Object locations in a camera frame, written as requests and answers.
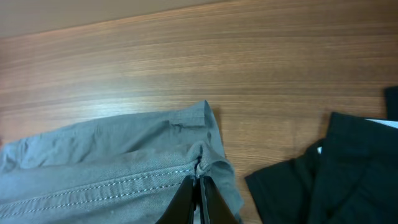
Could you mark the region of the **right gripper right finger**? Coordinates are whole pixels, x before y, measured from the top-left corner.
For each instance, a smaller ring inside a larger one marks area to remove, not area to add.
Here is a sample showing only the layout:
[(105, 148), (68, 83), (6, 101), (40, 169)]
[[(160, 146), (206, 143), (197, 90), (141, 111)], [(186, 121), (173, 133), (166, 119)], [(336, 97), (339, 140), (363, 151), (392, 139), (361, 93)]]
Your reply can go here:
[(199, 179), (201, 224), (238, 224), (210, 176)]

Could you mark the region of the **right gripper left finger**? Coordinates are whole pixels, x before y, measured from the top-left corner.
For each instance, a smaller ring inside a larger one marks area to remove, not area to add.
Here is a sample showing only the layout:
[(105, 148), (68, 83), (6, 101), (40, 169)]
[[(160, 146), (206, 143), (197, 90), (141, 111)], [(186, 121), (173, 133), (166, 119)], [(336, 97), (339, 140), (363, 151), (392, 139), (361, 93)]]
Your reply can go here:
[(193, 224), (196, 209), (195, 187), (195, 176), (186, 176), (156, 224)]

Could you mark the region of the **grey shorts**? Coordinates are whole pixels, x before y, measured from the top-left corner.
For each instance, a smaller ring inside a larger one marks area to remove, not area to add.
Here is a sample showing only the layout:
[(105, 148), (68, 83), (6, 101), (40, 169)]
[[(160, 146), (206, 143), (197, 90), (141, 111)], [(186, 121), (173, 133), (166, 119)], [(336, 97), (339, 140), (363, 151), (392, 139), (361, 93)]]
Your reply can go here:
[(210, 176), (237, 217), (243, 199), (206, 101), (73, 124), (1, 150), (2, 223), (155, 223), (183, 179)]

